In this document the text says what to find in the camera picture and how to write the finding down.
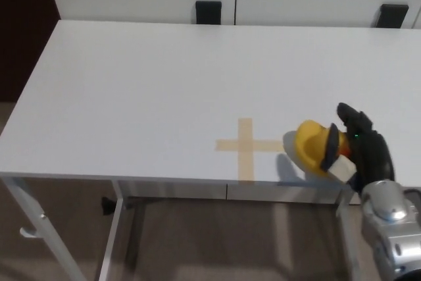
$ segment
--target white table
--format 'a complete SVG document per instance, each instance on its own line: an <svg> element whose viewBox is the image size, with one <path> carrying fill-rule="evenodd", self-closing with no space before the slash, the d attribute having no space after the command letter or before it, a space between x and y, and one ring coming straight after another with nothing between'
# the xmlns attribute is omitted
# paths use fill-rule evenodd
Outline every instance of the white table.
<svg viewBox="0 0 421 281"><path fill-rule="evenodd" d="M340 101L385 136L397 181L419 187L420 46L416 30L60 21L0 137L0 176L74 281L22 177L113 181L100 280L127 184L340 190L298 168L291 143L308 118L340 125ZM251 129L256 152L238 153Z"/></svg>

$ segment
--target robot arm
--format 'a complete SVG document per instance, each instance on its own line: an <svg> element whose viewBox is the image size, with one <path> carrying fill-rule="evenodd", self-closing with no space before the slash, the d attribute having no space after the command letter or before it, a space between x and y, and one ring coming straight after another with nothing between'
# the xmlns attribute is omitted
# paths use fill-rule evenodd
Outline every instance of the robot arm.
<svg viewBox="0 0 421 281"><path fill-rule="evenodd" d="M349 184L361 197L362 234L373 249L382 280L421 280L418 211L395 182L383 136L372 129L364 113L344 103L337 114L347 127L350 160L357 170Z"/></svg>

